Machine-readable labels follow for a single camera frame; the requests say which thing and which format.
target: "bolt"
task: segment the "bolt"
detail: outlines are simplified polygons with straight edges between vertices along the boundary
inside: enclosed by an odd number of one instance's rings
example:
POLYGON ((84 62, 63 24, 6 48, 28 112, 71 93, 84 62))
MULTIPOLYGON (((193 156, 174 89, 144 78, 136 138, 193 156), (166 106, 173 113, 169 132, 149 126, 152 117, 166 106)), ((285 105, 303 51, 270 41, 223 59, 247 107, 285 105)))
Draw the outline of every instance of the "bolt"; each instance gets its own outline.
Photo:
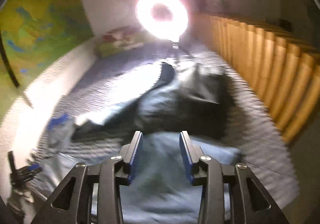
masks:
POLYGON ((85 167, 85 163, 77 163, 76 168, 77 169, 83 169, 85 167))
POLYGON ((237 167, 241 170, 247 169, 247 166, 244 163, 237 163, 237 167))
POLYGON ((111 160, 114 160, 114 161, 119 161, 122 159, 122 156, 121 155, 115 155, 115 156, 112 156, 111 157, 111 160))
POLYGON ((203 155, 203 156, 200 157, 200 159, 201 159, 202 161, 207 162, 207 161, 210 161, 210 160, 211 160, 211 157, 208 156, 208 155, 203 155))

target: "green and yellow painting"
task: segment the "green and yellow painting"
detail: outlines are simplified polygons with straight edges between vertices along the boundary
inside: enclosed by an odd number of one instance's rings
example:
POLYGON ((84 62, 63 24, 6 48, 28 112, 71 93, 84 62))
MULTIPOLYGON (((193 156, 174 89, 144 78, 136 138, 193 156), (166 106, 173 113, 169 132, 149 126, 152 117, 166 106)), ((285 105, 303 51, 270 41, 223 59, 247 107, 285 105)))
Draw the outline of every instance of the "green and yellow painting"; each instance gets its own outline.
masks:
MULTIPOLYGON (((26 88, 59 57, 93 36, 80 0, 8 0, 0 29, 10 65, 26 88)), ((0 62, 0 121, 18 95, 0 62)))

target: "wooden railing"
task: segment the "wooden railing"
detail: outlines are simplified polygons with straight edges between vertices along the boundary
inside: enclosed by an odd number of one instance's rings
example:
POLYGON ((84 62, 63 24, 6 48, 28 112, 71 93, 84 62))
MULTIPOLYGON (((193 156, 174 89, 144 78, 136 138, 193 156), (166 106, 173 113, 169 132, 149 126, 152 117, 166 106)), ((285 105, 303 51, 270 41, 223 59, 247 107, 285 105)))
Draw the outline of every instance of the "wooden railing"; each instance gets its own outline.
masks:
POLYGON ((248 82, 290 143, 320 96, 316 49, 265 22, 195 14, 191 23, 193 34, 248 82))

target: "glowing ring light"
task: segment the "glowing ring light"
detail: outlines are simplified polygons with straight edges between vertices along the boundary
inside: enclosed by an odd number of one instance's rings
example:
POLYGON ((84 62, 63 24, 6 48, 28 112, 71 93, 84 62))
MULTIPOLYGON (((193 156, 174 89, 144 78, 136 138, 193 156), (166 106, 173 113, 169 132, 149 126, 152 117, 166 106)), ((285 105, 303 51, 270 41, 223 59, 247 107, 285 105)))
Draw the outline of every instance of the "glowing ring light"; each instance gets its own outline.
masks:
POLYGON ((179 42, 188 25, 186 8, 179 0, 139 0, 136 5, 136 16, 140 24, 150 33, 160 39, 179 42), (165 5, 172 13, 171 21, 156 21, 152 17, 155 4, 165 5))

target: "triangular cutout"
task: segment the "triangular cutout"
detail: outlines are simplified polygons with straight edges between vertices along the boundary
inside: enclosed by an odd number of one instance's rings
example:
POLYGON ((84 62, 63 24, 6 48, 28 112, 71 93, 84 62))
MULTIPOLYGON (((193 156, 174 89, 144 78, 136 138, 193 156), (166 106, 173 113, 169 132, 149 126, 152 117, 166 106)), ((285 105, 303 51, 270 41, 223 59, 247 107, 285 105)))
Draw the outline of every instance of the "triangular cutout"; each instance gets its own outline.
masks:
POLYGON ((247 186, 249 190, 252 210, 254 212, 270 208, 270 204, 251 178, 247 178, 247 186))
POLYGON ((70 208, 70 202, 73 194, 73 188, 75 187, 76 178, 72 177, 58 197, 52 203, 52 207, 67 211, 70 208))

